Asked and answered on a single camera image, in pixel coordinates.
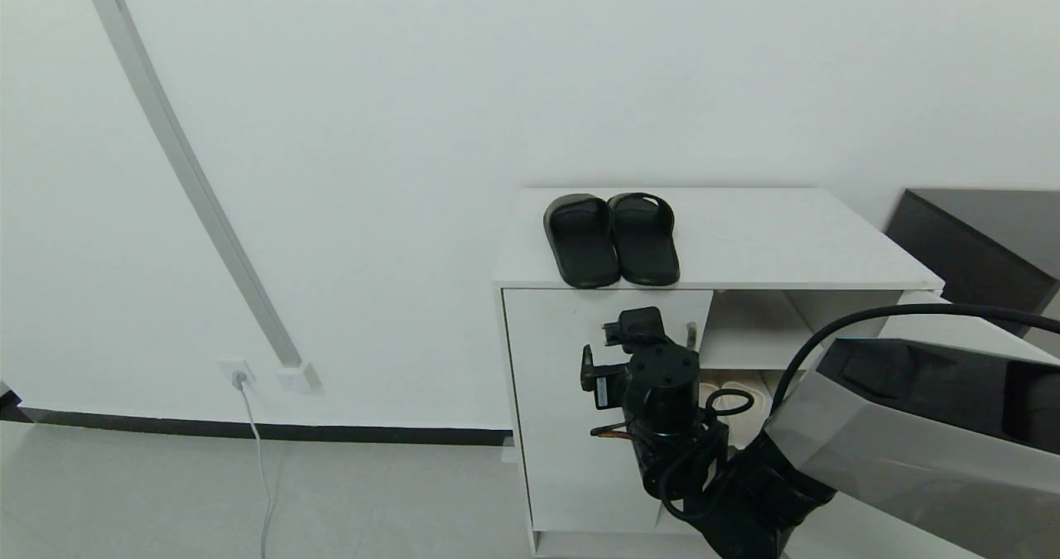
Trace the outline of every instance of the wire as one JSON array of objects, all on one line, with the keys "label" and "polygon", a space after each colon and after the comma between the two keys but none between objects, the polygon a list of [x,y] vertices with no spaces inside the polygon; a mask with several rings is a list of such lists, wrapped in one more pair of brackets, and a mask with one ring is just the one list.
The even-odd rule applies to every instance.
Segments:
[{"label": "wire", "polygon": [[[714,401],[718,398],[724,398],[725,396],[736,396],[737,398],[743,398],[745,403],[742,406],[735,408],[727,408],[723,410],[714,409]],[[755,397],[750,395],[749,391],[744,391],[743,389],[735,389],[732,387],[722,387],[721,389],[714,390],[712,394],[707,396],[707,403],[705,407],[714,410],[714,416],[732,416],[736,414],[742,414],[755,406]]]},{"label": "wire", "polygon": [[272,495],[268,490],[268,478],[265,477],[265,461],[262,460],[262,436],[258,433],[258,425],[254,423],[254,415],[250,412],[250,400],[247,399],[247,392],[243,389],[243,384],[246,383],[247,375],[243,372],[236,372],[232,375],[232,385],[240,390],[240,395],[243,396],[243,405],[247,408],[247,418],[250,419],[250,430],[254,434],[254,441],[258,443],[258,470],[262,474],[262,485],[265,487],[265,520],[262,522],[262,540],[261,540],[261,559],[265,559],[265,542],[268,537],[268,525],[272,521]]},{"label": "wire", "polygon": [[[719,398],[723,398],[725,396],[736,396],[738,398],[743,398],[745,400],[745,403],[735,408],[716,410],[713,408],[714,402],[719,400]],[[743,389],[735,389],[731,387],[728,388],[723,387],[707,396],[707,402],[706,404],[704,404],[705,406],[704,409],[712,410],[714,413],[714,416],[732,416],[745,413],[748,409],[750,409],[754,405],[755,405],[755,398],[748,391],[744,391]],[[717,504],[718,499],[721,497],[721,494],[714,495],[713,502],[707,507],[704,507],[704,509],[701,509],[695,513],[689,513],[684,509],[677,509],[677,507],[673,504],[673,499],[670,499],[669,485],[670,485],[670,479],[677,471],[677,468],[684,465],[686,461],[692,459],[692,457],[694,457],[701,451],[705,452],[704,456],[707,457],[709,460],[707,468],[709,468],[710,464],[713,464],[714,474],[717,475],[719,472],[721,472],[722,468],[725,466],[725,462],[728,460],[727,457],[728,438],[722,435],[721,433],[724,433],[724,431],[721,430],[711,431],[710,427],[708,426],[706,429],[705,436],[702,439],[693,443],[692,447],[689,447],[688,451],[677,456],[677,459],[673,460],[672,464],[670,464],[662,470],[662,475],[659,476],[659,501],[662,502],[662,507],[665,507],[666,510],[669,511],[670,514],[673,516],[674,518],[683,520],[685,522],[692,522],[695,520],[701,520],[703,518],[706,518],[708,514],[713,512],[714,505]],[[722,484],[723,487],[722,490],[724,490],[724,487],[726,487],[727,484],[728,484],[727,482]]]},{"label": "wire", "polygon": [[784,396],[788,394],[788,387],[791,386],[792,381],[795,380],[795,374],[798,373],[798,368],[803,362],[806,362],[806,359],[809,357],[814,348],[820,345],[826,337],[856,322],[868,319],[877,319],[880,317],[895,317],[900,315],[954,315],[977,317],[980,319],[1002,320],[1027,327],[1035,327],[1052,333],[1060,334],[1060,321],[1058,320],[1034,313],[1024,313],[1023,311],[1013,311],[1011,309],[1002,309],[999,307],[987,307],[984,304],[895,304],[851,313],[823,327],[819,331],[817,331],[817,333],[810,336],[810,339],[808,339],[806,344],[799,348],[798,352],[795,352],[795,357],[788,364],[788,368],[784,369],[784,373],[780,378],[780,382],[777,384],[777,391],[773,396],[773,407],[770,408],[770,416],[776,414],[777,408],[780,407],[781,402],[784,400]]}]

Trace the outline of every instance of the black cable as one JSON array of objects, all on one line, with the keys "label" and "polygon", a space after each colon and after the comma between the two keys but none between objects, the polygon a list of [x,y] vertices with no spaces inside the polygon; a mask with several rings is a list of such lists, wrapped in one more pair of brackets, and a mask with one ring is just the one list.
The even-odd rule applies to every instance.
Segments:
[{"label": "black cable", "polygon": [[788,387],[795,380],[798,368],[806,362],[806,359],[813,352],[813,349],[820,345],[826,337],[840,331],[841,329],[856,322],[880,317],[896,317],[899,315],[955,315],[962,317],[977,317],[980,319],[1002,320],[1022,326],[1034,327],[1052,333],[1060,334],[1060,321],[1043,317],[1034,313],[1013,311],[1011,309],[1001,309],[999,307],[987,307],[984,304],[895,304],[890,307],[879,307],[868,309],[858,313],[851,313],[845,317],[823,327],[817,333],[810,336],[810,339],[795,352],[795,357],[788,364],[784,374],[777,384],[777,391],[773,396],[773,407],[770,408],[770,416],[773,416],[780,403],[783,402],[788,394]]},{"label": "black cable", "polygon": [[[718,400],[718,398],[724,398],[725,396],[736,396],[737,398],[743,398],[745,403],[742,406],[738,406],[735,408],[729,408],[724,410],[714,409],[713,408],[714,401]],[[732,416],[735,414],[745,413],[749,410],[752,407],[754,407],[755,398],[754,396],[750,395],[749,391],[744,391],[743,389],[722,387],[721,389],[718,389],[712,394],[710,394],[709,396],[707,396],[707,403],[704,405],[705,407],[714,409],[714,416]]]},{"label": "black cable", "polygon": [[[719,400],[719,398],[723,398],[725,396],[736,396],[738,398],[743,398],[746,401],[746,403],[730,409],[716,410],[713,408],[713,403],[717,400]],[[749,392],[746,392],[743,389],[734,389],[725,387],[718,389],[717,391],[713,391],[712,394],[707,396],[707,402],[706,404],[704,404],[705,408],[712,410],[714,416],[737,415],[739,413],[747,412],[754,405],[755,405],[755,398]],[[693,442],[693,444],[689,447],[685,453],[677,456],[677,459],[674,459],[673,462],[667,466],[662,470],[662,475],[659,476],[659,501],[662,502],[662,507],[666,507],[666,510],[669,511],[671,516],[673,516],[678,520],[683,520],[685,522],[701,520],[703,518],[706,518],[708,514],[712,512],[712,510],[714,510],[713,507],[714,504],[711,503],[709,506],[705,507],[704,509],[701,509],[700,511],[696,511],[695,513],[689,513],[683,509],[677,509],[677,507],[673,504],[673,500],[670,499],[670,493],[669,493],[670,479],[673,477],[678,467],[683,466],[686,461],[692,459],[696,455],[700,455],[700,452],[705,452],[702,455],[706,456],[710,460],[708,461],[707,467],[709,468],[710,464],[713,464],[714,474],[718,474],[719,472],[721,472],[722,468],[725,465],[725,461],[728,459],[728,438],[719,435],[719,431],[717,430],[712,432],[710,427],[707,426],[705,431],[705,436],[702,439]]]}]

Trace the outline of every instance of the cabinet top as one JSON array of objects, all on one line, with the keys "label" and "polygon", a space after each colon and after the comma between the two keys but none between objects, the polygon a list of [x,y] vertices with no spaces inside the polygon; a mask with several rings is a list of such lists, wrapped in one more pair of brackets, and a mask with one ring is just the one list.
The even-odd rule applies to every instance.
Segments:
[{"label": "cabinet top", "polygon": [[[497,287],[570,287],[543,226],[568,193],[647,192],[676,217],[675,289],[941,290],[938,276],[823,189],[523,189],[494,270]],[[624,280],[613,289],[642,287]]]}]

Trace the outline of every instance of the cabinet door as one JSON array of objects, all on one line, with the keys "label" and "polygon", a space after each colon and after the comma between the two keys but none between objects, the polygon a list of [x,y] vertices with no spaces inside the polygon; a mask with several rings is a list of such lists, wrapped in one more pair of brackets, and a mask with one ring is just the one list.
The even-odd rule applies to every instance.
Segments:
[{"label": "cabinet door", "polygon": [[658,307],[667,335],[684,343],[688,322],[702,332],[711,297],[711,291],[504,291],[535,530],[655,531],[660,504],[643,490],[631,443],[589,436],[594,426],[621,422],[622,412],[597,410],[582,391],[581,350],[590,344],[598,365],[628,362],[621,347],[604,347],[601,326],[642,307]]}]

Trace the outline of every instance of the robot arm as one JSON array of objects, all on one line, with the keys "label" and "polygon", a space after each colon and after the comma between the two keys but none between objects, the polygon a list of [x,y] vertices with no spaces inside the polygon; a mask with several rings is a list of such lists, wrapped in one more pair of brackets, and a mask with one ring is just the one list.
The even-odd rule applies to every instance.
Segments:
[{"label": "robot arm", "polygon": [[647,493],[723,559],[780,557],[794,528],[835,491],[989,559],[1055,557],[1060,366],[905,340],[836,339],[785,397],[799,365],[835,331],[925,313],[1060,333],[1052,319],[975,305],[906,304],[844,317],[807,342],[762,432],[730,455],[712,403],[743,392],[720,390],[701,407],[697,356],[667,339],[657,309],[625,311],[605,330],[629,363],[595,367],[587,346],[583,352],[583,388],[596,394],[598,408],[622,407],[625,418],[591,434],[630,439]]}]

